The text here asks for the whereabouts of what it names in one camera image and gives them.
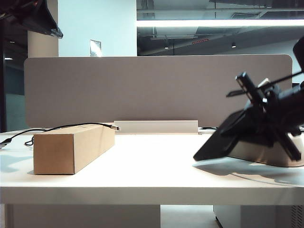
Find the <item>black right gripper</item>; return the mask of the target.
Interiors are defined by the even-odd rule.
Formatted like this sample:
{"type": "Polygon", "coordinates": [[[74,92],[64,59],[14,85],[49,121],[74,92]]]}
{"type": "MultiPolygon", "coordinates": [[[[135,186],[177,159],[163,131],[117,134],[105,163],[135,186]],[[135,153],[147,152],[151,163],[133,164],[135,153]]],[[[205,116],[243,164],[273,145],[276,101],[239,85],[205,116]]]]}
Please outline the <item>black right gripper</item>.
{"type": "Polygon", "coordinates": [[[235,146],[239,141],[263,146],[273,146],[279,142],[291,160],[301,159],[301,153],[289,134],[301,134],[300,126],[304,123],[304,85],[285,91],[278,85],[295,75],[298,73],[272,82],[264,80],[260,86],[256,86],[245,72],[236,77],[242,90],[230,91],[226,97],[246,94],[250,104],[240,112],[235,120],[235,128],[220,130],[222,137],[232,138],[229,146],[235,146]]]}

